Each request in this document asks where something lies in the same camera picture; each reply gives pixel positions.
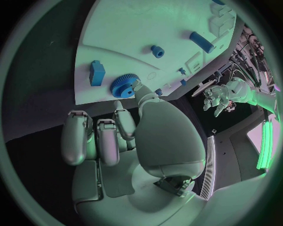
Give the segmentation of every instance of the dark floor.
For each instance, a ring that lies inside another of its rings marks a hole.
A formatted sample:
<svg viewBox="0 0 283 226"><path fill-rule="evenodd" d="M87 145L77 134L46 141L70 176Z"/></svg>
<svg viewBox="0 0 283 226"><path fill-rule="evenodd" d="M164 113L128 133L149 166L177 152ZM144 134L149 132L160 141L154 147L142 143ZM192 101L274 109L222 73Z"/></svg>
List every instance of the dark floor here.
<svg viewBox="0 0 283 226"><path fill-rule="evenodd" d="M207 136L198 117L186 97L171 101L186 114L199 132L207 150ZM138 109L129 110L136 122L139 122ZM93 118L112 118L106 114ZM82 225L74 211L71 187L75 167L66 165L60 153L62 126L33 133L7 142L12 163L35 200L52 216L68 226ZM194 192L200 194L204 175L195 182Z"/></svg>

